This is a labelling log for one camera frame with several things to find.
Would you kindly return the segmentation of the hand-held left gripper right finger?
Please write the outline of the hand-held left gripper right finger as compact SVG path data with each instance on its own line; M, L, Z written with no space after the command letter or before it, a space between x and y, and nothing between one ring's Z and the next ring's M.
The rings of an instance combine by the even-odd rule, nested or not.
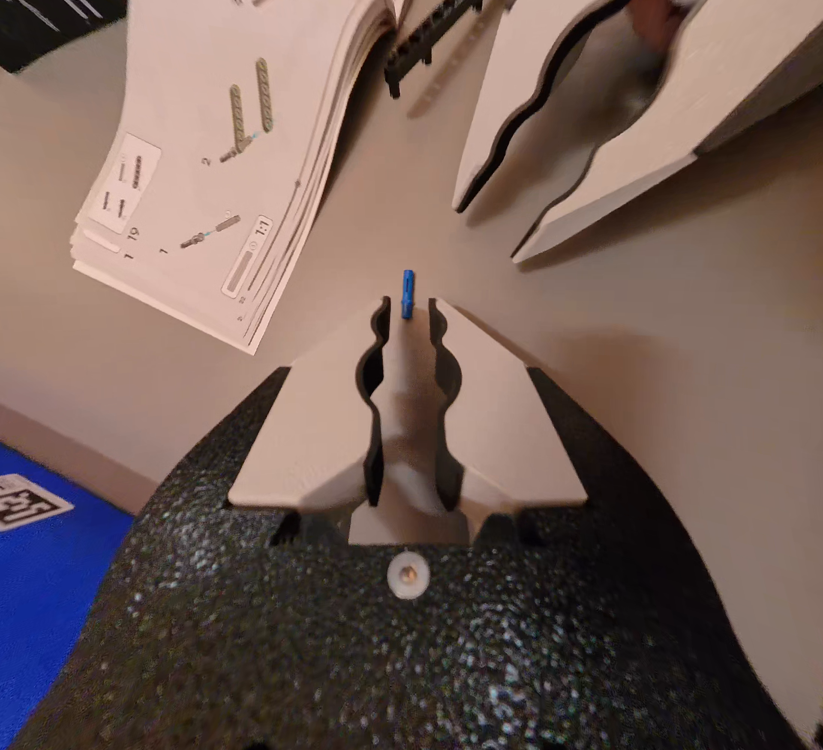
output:
M588 494L538 392L539 368L447 301L429 299L436 384L435 483L444 508L518 514L580 506Z

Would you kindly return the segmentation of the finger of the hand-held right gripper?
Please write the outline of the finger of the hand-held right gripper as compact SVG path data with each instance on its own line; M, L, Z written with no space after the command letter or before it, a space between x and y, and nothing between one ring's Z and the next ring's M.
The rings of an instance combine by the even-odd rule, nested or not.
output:
M454 210L464 212L500 167L572 51L629 1L506 0L458 169Z
M512 255L525 262L821 85L822 0L702 0L643 114L597 148Z

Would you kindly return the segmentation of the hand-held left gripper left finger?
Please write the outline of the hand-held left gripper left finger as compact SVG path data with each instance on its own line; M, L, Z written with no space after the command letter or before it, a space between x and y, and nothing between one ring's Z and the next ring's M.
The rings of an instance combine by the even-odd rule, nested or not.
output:
M228 492L232 506L297 511L376 506L384 480L381 416L388 296L300 355Z

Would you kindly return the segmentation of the blue plastic bin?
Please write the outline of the blue plastic bin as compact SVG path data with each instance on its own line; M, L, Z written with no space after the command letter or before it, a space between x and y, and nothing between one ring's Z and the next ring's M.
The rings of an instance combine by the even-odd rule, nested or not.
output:
M86 621L133 516L2 446L1 475L20 474L74 505L1 533L1 747L47 693Z

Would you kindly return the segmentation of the black studded toy beam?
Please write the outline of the black studded toy beam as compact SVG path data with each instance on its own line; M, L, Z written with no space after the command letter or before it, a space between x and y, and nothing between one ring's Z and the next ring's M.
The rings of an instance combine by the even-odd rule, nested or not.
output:
M481 12L483 1L441 1L405 39L393 46L384 65L384 80L392 99L400 98L402 79L418 63L431 65L434 46L466 12Z

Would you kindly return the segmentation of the white coded sticker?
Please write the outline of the white coded sticker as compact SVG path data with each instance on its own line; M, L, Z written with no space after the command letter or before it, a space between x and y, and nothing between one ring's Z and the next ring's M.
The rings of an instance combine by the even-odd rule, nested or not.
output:
M55 518L74 505L20 474L1 475L1 533Z

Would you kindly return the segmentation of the open instruction booklet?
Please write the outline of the open instruction booklet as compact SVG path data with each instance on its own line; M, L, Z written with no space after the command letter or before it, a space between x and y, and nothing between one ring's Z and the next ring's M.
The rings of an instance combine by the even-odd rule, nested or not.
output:
M129 0L122 113L77 271L254 354L366 58L409 0Z

